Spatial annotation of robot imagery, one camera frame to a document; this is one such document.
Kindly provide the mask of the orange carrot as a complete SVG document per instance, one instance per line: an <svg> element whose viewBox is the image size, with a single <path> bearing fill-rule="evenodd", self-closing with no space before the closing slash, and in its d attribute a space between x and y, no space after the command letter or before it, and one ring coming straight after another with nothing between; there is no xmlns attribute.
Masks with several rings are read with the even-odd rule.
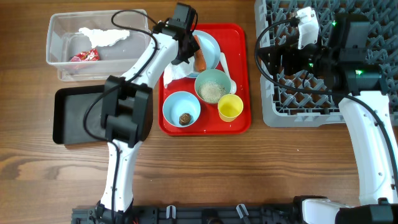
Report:
<svg viewBox="0 0 398 224"><path fill-rule="evenodd" d="M200 40L197 35L194 38L199 46L199 49L195 52L195 70L197 72L203 72L206 70L206 62L204 58L203 51L201 49Z"/></svg>

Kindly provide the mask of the green bowl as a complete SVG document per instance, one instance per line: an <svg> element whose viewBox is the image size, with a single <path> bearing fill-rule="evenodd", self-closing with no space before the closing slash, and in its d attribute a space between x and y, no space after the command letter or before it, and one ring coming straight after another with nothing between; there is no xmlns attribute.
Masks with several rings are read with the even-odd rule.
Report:
<svg viewBox="0 0 398 224"><path fill-rule="evenodd" d="M230 84L230 80L229 80L228 76L225 74L225 72L223 72L221 70L217 70L217 69L209 69L209 70L205 70L204 72L201 72L195 80L195 92L197 95L198 95L198 89L199 89L200 85L202 85L203 83L208 82L208 81L214 81L220 85L223 85L226 90L226 95L229 94L231 84Z"/></svg>

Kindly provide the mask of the pile of white rice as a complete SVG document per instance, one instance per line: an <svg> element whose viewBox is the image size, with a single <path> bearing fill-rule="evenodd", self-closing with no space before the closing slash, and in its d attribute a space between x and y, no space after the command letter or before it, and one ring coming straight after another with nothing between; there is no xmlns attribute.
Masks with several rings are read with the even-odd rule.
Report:
<svg viewBox="0 0 398 224"><path fill-rule="evenodd" d="M224 86L214 81L205 82L198 89L198 95L207 103L217 103L225 94Z"/></svg>

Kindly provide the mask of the brown shiitake mushroom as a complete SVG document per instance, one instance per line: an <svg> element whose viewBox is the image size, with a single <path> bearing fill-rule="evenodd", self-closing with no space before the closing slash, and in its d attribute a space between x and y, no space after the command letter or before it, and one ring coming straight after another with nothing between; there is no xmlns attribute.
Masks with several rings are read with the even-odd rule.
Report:
<svg viewBox="0 0 398 224"><path fill-rule="evenodd" d="M191 120L192 120L191 114L183 113L180 115L178 122L181 126L188 126L191 123Z"/></svg>

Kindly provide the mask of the yellow cup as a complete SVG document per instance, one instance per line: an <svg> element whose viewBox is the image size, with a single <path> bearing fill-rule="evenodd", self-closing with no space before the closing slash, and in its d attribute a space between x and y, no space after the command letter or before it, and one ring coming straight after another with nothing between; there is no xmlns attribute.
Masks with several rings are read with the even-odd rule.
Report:
<svg viewBox="0 0 398 224"><path fill-rule="evenodd" d="M220 98L217 107L220 118L232 122L243 112L244 104L238 95L227 94Z"/></svg>

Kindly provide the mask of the small white tissue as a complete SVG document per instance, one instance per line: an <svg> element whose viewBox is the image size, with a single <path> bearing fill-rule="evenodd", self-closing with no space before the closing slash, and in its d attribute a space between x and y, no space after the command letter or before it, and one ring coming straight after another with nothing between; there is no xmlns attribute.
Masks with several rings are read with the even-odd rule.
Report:
<svg viewBox="0 0 398 224"><path fill-rule="evenodd" d="M118 29L101 30L82 27L78 31L89 38L92 48L110 47L116 42L125 40L130 36L130 32L128 30Z"/></svg>

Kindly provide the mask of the red snack wrapper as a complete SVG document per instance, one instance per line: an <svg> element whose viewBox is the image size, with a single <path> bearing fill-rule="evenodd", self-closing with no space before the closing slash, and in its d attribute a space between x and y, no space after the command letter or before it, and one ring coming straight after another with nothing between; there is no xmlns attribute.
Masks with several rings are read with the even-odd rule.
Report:
<svg viewBox="0 0 398 224"><path fill-rule="evenodd" d="M83 51L70 58L70 62L94 62L99 60L100 60L100 55L97 49Z"/></svg>

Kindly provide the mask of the large white tissue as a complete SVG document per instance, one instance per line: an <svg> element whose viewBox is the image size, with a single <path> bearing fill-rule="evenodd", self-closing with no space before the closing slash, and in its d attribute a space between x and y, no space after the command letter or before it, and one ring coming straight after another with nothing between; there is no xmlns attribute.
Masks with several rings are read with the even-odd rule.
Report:
<svg viewBox="0 0 398 224"><path fill-rule="evenodd" d="M178 65L168 64L164 70L163 83L167 88L174 80L179 80L189 76L194 71L195 61L191 60L188 63L182 62Z"/></svg>

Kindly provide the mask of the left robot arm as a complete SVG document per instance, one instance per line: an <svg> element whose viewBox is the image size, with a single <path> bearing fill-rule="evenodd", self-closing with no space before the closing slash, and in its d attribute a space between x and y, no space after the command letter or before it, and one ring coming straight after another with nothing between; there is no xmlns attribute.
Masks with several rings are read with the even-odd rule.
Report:
<svg viewBox="0 0 398 224"><path fill-rule="evenodd" d="M106 187L95 207L96 223L134 223L132 182L137 154L153 122L153 89L168 64L187 62L199 50L192 28L196 10L178 3L174 15L157 22L147 35L150 44L138 61L120 77L110 76L104 92L100 125L107 141L109 164Z"/></svg>

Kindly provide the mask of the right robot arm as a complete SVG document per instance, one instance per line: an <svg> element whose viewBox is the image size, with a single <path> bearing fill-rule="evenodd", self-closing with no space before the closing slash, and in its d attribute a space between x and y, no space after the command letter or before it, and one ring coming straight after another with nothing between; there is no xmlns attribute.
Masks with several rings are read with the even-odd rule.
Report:
<svg viewBox="0 0 398 224"><path fill-rule="evenodd" d="M327 45L320 43L314 10L301 9L286 23L299 35L275 47L255 45L254 58L261 74L278 85L276 74L306 70L326 82L325 94L337 102L348 127L359 174L357 207L326 197L297 196L291 222L396 223L397 143L389 116L387 83L377 65L365 62L370 27L360 14L339 13Z"/></svg>

